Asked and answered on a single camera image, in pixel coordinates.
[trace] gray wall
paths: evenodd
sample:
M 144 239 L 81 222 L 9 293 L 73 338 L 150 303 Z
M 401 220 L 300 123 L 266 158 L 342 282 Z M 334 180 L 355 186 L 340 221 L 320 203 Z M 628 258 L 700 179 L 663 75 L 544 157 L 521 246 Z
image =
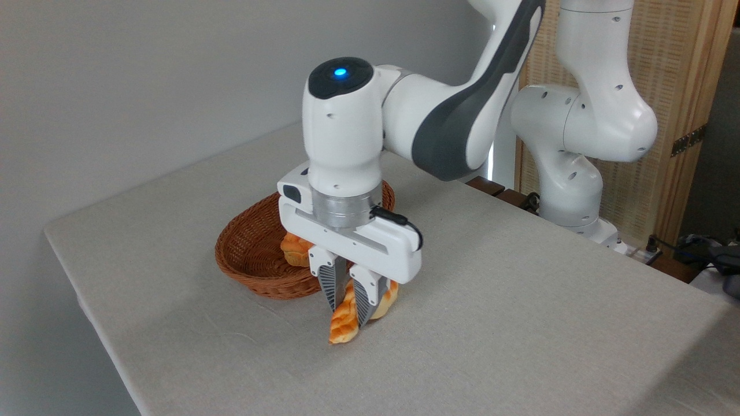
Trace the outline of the gray wall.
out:
M 681 235 L 732 238 L 740 227 L 740 28 L 727 45 Z
M 304 79 L 328 58 L 459 83 L 487 32 L 464 0 L 0 0 L 0 10 L 2 415 L 136 414 L 46 223 L 298 120 Z

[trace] black cable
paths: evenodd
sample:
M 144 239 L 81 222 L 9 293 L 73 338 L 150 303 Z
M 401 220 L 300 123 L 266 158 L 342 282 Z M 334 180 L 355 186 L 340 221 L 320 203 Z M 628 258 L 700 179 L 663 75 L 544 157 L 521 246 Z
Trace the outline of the black cable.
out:
M 415 226 L 412 222 L 408 220 L 408 218 L 404 217 L 401 214 L 397 214 L 395 212 L 388 211 L 387 209 L 381 207 L 380 205 L 376 205 L 370 209 L 370 216 L 371 217 L 381 217 L 388 221 L 393 221 L 398 225 L 402 226 L 409 226 L 414 229 L 414 231 L 419 235 L 419 246 L 415 251 L 421 250 L 421 247 L 424 245 L 424 237 L 421 234 L 421 230 L 417 226 Z
M 695 255 L 693 253 L 686 252 L 686 251 L 684 251 L 684 250 L 682 250 L 682 249 L 680 249 L 680 248 L 678 248 L 678 247 L 676 247 L 676 246 L 674 246 L 672 244 L 666 243 L 665 241 L 661 240 L 660 238 L 657 238 L 655 235 L 651 235 L 650 238 L 654 239 L 655 241 L 658 241 L 660 244 L 663 244 L 664 246 L 668 247 L 669 249 L 672 249 L 673 251 L 678 252 L 678 253 L 681 253 L 681 254 L 683 254 L 683 255 L 685 255 L 687 257 L 695 258 L 696 260 L 704 261 L 705 263 L 712 263 L 712 264 L 717 264 L 719 266 L 728 267 L 730 269 L 737 268 L 737 266 L 734 265 L 734 264 L 727 264 L 727 263 L 723 263 L 721 261 L 712 260 L 711 258 L 706 258 L 706 257 L 701 256 L 701 255 Z M 727 254 L 727 253 L 724 253 L 722 255 L 724 255 L 726 257 L 731 257 L 731 258 L 740 258 L 740 256 L 731 255 L 731 254 Z

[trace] metal hinge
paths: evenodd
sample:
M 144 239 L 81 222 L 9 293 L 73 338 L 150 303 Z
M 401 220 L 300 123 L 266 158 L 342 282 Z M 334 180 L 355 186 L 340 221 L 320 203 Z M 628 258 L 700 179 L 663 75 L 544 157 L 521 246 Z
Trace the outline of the metal hinge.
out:
M 673 149 L 670 151 L 670 157 L 672 158 L 679 153 L 685 152 L 689 147 L 704 140 L 704 133 L 707 131 L 707 125 L 703 125 L 700 128 L 688 133 L 684 137 L 679 138 L 673 142 Z

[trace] blue indicator light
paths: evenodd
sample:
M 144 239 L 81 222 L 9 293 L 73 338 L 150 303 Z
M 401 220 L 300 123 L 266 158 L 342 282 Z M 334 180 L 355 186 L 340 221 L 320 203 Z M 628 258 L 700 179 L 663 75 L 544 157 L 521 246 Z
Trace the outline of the blue indicator light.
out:
M 334 70 L 334 77 L 336 79 L 345 79 L 348 75 L 349 73 L 347 72 L 346 68 L 337 68 L 336 70 Z

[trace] bread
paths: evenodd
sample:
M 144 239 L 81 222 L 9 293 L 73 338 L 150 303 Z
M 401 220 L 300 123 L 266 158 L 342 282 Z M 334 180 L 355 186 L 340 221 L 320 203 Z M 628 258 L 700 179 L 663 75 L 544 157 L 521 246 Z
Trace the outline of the bread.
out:
M 345 343 L 354 338 L 360 331 L 357 324 L 357 303 L 354 299 L 354 285 L 352 279 L 347 283 L 344 301 L 337 306 L 332 315 L 329 343 Z
M 344 301 L 337 307 L 332 316 L 329 343 L 347 343 L 360 331 L 360 325 L 357 322 L 357 302 L 354 297 L 354 284 L 352 282 L 350 280 L 347 283 Z M 396 299 L 398 299 L 398 282 L 391 281 L 391 288 L 383 294 L 380 304 L 370 319 L 382 318 Z
M 314 244 L 311 241 L 303 240 L 290 232 L 285 234 L 283 241 L 280 243 L 280 249 L 283 250 L 288 264 L 300 267 L 309 266 L 309 249 L 313 246 Z

